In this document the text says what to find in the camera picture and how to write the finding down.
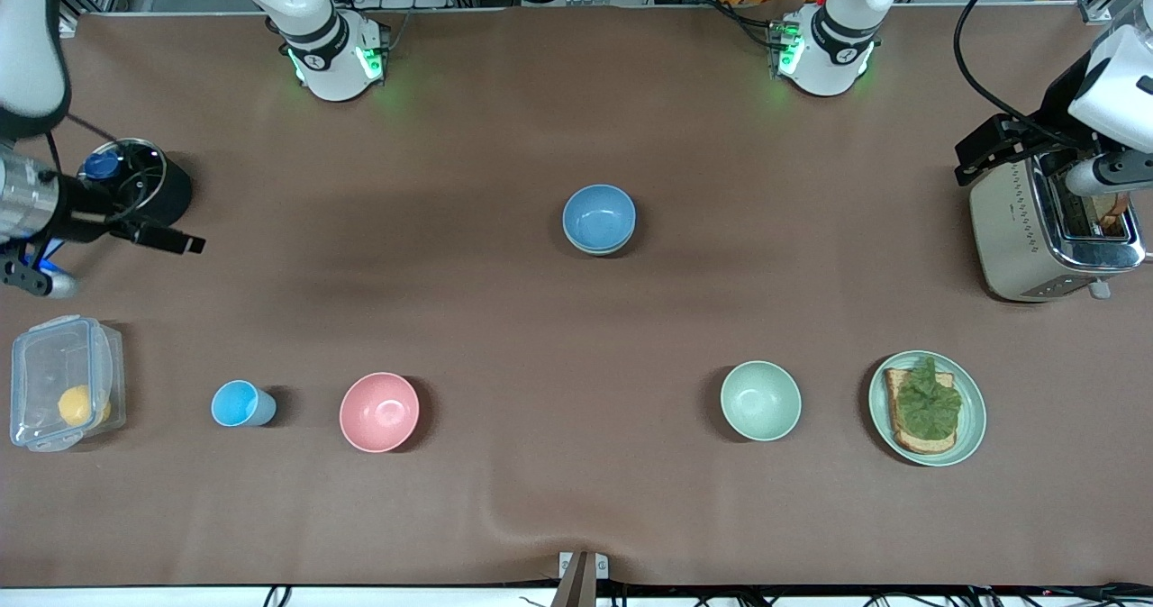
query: blue bowl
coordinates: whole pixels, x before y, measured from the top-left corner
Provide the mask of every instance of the blue bowl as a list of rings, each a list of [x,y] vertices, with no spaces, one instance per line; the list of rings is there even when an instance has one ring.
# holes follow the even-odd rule
[[[565,238],[594,256],[624,247],[636,228],[636,207],[627,193],[608,183],[586,186],[565,204]]]

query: blue cup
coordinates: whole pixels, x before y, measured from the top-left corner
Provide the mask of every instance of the blue cup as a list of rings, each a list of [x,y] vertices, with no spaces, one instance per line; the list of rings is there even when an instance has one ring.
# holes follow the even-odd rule
[[[632,238],[636,227],[636,207],[620,188],[594,183],[568,198],[562,224],[565,238],[576,249],[605,256],[624,247]]]
[[[224,427],[259,427],[277,413],[277,400],[251,382],[234,380],[212,397],[212,419]]]

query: green bowl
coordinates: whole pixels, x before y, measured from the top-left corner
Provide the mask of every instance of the green bowl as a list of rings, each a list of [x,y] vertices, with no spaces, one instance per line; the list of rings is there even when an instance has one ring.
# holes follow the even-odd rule
[[[721,411],[746,439],[775,441],[800,420],[800,389],[784,368],[768,361],[746,361],[721,384]]]
[[[937,370],[952,373],[952,385],[960,392],[960,414],[957,417],[957,444],[941,454],[917,454],[897,444],[892,434],[892,420],[889,417],[889,390],[884,385],[886,368],[912,368],[932,357]],[[972,456],[985,439],[985,398],[981,397],[977,382],[956,361],[929,351],[906,351],[884,360],[873,374],[868,385],[868,411],[873,414],[873,425],[884,439],[884,442],[900,456],[920,465],[944,467],[956,465]]]

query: plate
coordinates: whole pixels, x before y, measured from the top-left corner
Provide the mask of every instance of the plate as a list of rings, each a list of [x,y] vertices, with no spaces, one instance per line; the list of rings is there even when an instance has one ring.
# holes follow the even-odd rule
[[[917,454],[897,444],[894,439],[892,420],[889,418],[889,390],[884,385],[886,368],[914,368],[926,357],[932,357],[940,373],[952,373],[952,385],[960,392],[960,415],[957,417],[957,444],[941,454]],[[877,433],[898,455],[930,467],[956,465],[972,456],[985,439],[985,398],[981,397],[977,382],[956,361],[929,351],[905,351],[884,360],[873,381],[868,385],[868,411],[873,415],[873,425]]]

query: pink bowl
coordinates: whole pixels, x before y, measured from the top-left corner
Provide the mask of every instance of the pink bowl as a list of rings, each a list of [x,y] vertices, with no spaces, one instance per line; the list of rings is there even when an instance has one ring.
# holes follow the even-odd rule
[[[407,380],[392,373],[372,373],[345,394],[340,430],[354,448],[379,454],[408,440],[420,414],[416,391]]]

